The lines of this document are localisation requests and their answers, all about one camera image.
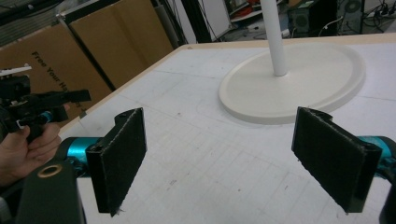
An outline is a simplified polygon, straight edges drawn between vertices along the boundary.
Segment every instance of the white table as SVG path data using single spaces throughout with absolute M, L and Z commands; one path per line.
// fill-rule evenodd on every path
M 333 121 L 355 135 L 396 140 L 396 34 L 285 40 L 346 44 L 365 60 L 367 78 Z M 345 214 L 291 151 L 294 124 L 258 125 L 230 116 L 218 96 L 237 64 L 266 41 L 188 45 L 62 128 L 104 136 L 113 118 L 143 107 L 148 152 L 118 216 L 99 214 L 91 180 L 78 185 L 88 223 L 378 223 L 389 192 L 375 178 L 361 214 Z

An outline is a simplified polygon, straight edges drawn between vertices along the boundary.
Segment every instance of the white surface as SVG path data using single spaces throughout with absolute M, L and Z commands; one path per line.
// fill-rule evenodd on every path
M 364 61 L 352 48 L 304 43 L 287 45 L 284 51 L 289 72 L 283 77 L 274 75 L 274 53 L 267 51 L 238 64 L 224 78 L 219 98 L 228 112 L 253 123 L 293 123 L 298 106 L 331 112 L 363 85 Z
M 181 28 L 189 41 L 189 44 L 196 44 L 197 40 L 195 33 L 192 30 L 191 23 L 181 0 L 167 1 L 169 2 L 171 9 L 174 11 L 177 20 L 180 22 Z M 205 22 L 208 24 L 207 29 L 212 40 L 216 40 L 231 29 L 232 25 L 230 16 L 228 15 L 224 0 L 199 0 L 198 2 L 205 12 L 205 14 L 203 13 L 203 16 L 204 18 L 207 18 L 207 21 Z
M 279 17 L 277 16 L 277 6 L 275 1 L 261 0 L 262 17 L 264 18 L 267 32 L 268 44 L 271 52 L 271 59 L 274 75 L 285 76 L 288 73 L 285 50 L 283 49 L 282 35 L 280 31 Z
M 352 48 L 365 60 L 366 81 L 333 121 L 396 139 L 396 44 Z M 88 223 L 378 223 L 387 181 L 375 178 L 363 213 L 347 216 L 292 153 L 294 124 L 251 124 L 221 106 L 226 74 L 266 50 L 182 50 L 64 132 L 103 136 L 115 115 L 145 110 L 148 153 L 123 212 L 98 214 L 91 180 L 78 180 Z

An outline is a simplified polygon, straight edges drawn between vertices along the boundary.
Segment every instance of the human hand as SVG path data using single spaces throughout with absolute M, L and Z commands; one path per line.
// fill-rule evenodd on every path
M 28 144 L 30 128 L 9 133 L 0 143 L 0 187 L 26 177 L 34 169 L 52 159 L 62 140 L 55 123 L 43 126 L 43 133 Z

